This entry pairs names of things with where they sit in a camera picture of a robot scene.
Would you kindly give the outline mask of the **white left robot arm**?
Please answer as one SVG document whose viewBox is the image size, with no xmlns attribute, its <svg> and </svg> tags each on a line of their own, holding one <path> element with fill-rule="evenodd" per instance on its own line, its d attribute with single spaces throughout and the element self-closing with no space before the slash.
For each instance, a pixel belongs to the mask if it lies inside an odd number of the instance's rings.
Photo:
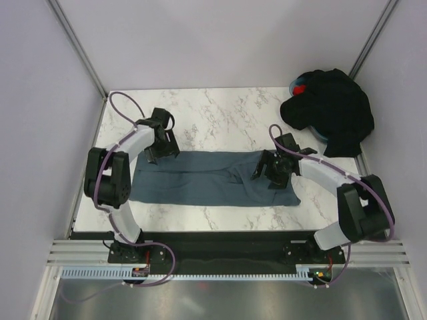
<svg viewBox="0 0 427 320">
<path fill-rule="evenodd" d="M 179 155 L 173 129 L 168 125 L 175 125 L 173 115 L 155 108 L 150 118 L 133 123 L 131 130 L 117 142 L 105 148 L 93 147 L 87 156 L 85 196 L 91 198 L 96 209 L 107 214 L 115 240 L 125 243 L 123 254 L 132 262 L 144 259 L 147 247 L 141 242 L 142 231 L 129 204 L 130 164 L 140 155 L 149 164 Z"/>
</svg>

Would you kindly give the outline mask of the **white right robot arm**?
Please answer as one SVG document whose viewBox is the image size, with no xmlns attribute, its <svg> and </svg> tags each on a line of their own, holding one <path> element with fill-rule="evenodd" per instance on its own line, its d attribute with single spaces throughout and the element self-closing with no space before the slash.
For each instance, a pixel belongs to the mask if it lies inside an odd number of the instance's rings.
<svg viewBox="0 0 427 320">
<path fill-rule="evenodd" d="M 393 236 L 395 220 L 379 177 L 353 175 L 316 157 L 316 150 L 300 148 L 291 133 L 273 142 L 276 151 L 262 151 L 252 180 L 264 176 L 270 181 L 270 189 L 285 189 L 291 176 L 297 175 L 317 183 L 337 201 L 338 221 L 317 230 L 305 247 L 310 261 L 321 262 L 332 248 L 373 241 L 387 230 Z"/>
</svg>

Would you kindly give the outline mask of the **grey-blue t shirt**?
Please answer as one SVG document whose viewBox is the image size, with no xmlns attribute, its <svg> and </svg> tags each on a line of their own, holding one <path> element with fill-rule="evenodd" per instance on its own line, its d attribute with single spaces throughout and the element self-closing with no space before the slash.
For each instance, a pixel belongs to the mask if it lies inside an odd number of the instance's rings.
<svg viewBox="0 0 427 320">
<path fill-rule="evenodd" d="M 140 203 L 216 207 L 296 207 L 292 186 L 270 189 L 266 177 L 252 179 L 261 151 L 183 151 L 150 164 L 140 156 L 130 200 Z"/>
</svg>

